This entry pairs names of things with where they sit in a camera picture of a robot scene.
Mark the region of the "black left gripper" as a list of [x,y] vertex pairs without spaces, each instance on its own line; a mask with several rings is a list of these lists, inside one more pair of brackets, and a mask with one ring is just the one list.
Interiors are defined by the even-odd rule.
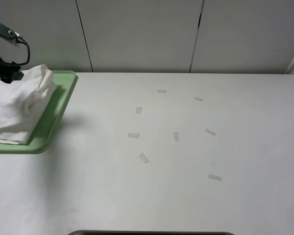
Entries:
[[0,57],[0,80],[6,84],[11,84],[13,81],[22,80],[24,74],[21,71],[16,71],[15,67],[4,64],[5,62]]

